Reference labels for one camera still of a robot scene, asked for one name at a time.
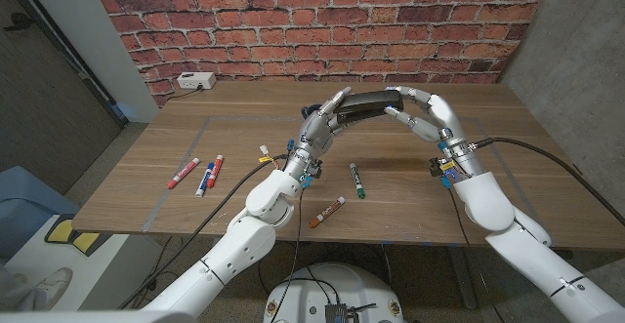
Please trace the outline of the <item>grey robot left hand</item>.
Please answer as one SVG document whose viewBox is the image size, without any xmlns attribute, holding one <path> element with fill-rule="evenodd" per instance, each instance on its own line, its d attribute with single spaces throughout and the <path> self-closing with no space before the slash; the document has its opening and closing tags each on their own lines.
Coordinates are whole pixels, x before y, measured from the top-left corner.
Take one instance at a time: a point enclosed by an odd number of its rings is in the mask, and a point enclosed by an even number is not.
<svg viewBox="0 0 625 323">
<path fill-rule="evenodd" d="M 328 151 L 333 138 L 348 127 L 348 124 L 338 123 L 334 110 L 351 90 L 351 87 L 346 87 L 339 91 L 305 120 L 296 139 L 294 152 L 284 169 L 292 178 L 298 180 L 313 161 Z"/>
</svg>

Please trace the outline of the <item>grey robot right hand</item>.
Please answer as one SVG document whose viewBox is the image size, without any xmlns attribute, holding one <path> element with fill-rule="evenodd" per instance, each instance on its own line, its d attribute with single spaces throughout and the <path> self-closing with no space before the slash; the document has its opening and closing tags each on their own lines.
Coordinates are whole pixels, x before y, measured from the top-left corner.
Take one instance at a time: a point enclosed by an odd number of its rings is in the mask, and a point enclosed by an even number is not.
<svg viewBox="0 0 625 323">
<path fill-rule="evenodd" d="M 446 158 L 453 160 L 460 171 L 469 178 L 486 172 L 477 155 L 469 149 L 461 122 L 444 98 L 406 86 L 391 86 L 386 90 L 397 91 L 406 101 L 418 103 L 421 109 L 434 120 L 434 123 L 411 116 L 393 106 L 385 108 L 387 114 L 407 125 L 422 140 L 438 143 Z"/>
</svg>

